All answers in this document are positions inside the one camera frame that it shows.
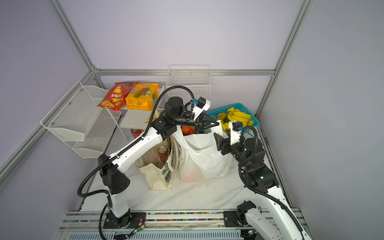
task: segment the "yellow package on lower shelf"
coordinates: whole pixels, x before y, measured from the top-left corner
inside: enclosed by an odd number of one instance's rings
[[[139,83],[125,98],[128,109],[152,111],[159,95],[157,83]]]

